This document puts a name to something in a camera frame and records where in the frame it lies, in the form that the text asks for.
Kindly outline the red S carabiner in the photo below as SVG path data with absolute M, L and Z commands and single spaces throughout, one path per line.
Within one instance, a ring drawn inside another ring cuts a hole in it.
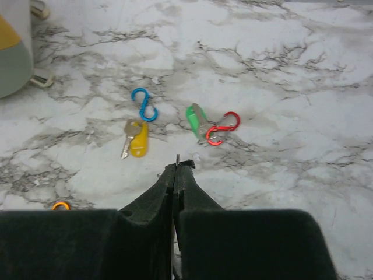
M 217 124 L 217 125 L 213 125 L 212 127 L 210 127 L 206 133 L 206 140 L 207 140 L 207 143 L 211 146 L 219 146 L 223 143 L 222 140 L 218 140 L 218 141 L 214 141 L 213 140 L 213 137 L 211 136 L 211 134 L 214 134 L 215 132 L 230 132 L 230 131 L 235 131 L 239 125 L 240 125 L 240 122 L 241 122 L 241 119 L 239 117 L 239 115 L 236 113 L 236 112 L 233 112 L 233 111 L 228 111 L 225 113 L 225 115 L 223 116 L 222 120 L 225 120 L 227 117 L 234 117 L 235 118 L 235 123 L 233 125 L 220 125 L 220 124 Z

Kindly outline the green key tag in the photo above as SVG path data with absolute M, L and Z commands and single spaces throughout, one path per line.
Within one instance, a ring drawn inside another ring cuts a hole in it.
M 186 117 L 187 117 L 187 120 L 192 128 L 192 131 L 193 133 L 195 134 L 195 136 L 199 139 L 198 137 L 198 133 L 197 133 L 197 127 L 198 127 L 198 119 L 193 111 L 193 108 L 192 108 L 192 105 L 189 106 L 186 110 Z

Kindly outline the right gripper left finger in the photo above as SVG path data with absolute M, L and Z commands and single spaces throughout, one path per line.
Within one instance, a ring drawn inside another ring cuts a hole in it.
M 126 207 L 2 211 L 2 279 L 171 279 L 175 166 Z

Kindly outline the blue S carabiner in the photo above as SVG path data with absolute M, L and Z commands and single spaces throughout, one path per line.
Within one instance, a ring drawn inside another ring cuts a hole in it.
M 140 110 L 139 110 L 139 115 L 141 117 L 141 119 L 145 122 L 152 122 L 154 121 L 157 117 L 158 117 L 158 110 L 156 108 L 154 108 L 154 114 L 152 117 L 147 117 L 145 116 L 145 111 L 146 111 L 146 107 L 148 105 L 148 101 L 150 99 L 150 95 L 148 93 L 148 91 L 143 88 L 143 87 L 138 87 L 136 89 L 134 89 L 131 93 L 131 99 L 134 101 L 135 100 L 135 97 L 136 97 L 136 94 L 139 93 L 139 92 L 143 92 L 144 93 L 144 98 L 142 100 L 142 104 L 141 104 L 141 107 L 140 107 Z

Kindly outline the yellow key tag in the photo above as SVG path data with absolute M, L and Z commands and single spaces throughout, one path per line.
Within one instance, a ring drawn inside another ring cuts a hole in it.
M 148 150 L 148 124 L 147 122 L 136 122 L 135 125 L 141 128 L 141 132 L 131 141 L 129 151 L 133 157 L 142 158 Z

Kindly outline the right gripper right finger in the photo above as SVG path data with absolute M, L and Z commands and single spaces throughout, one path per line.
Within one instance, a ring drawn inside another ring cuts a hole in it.
M 183 279 L 336 279 L 316 220 L 299 209 L 225 210 L 178 164 L 173 215 Z

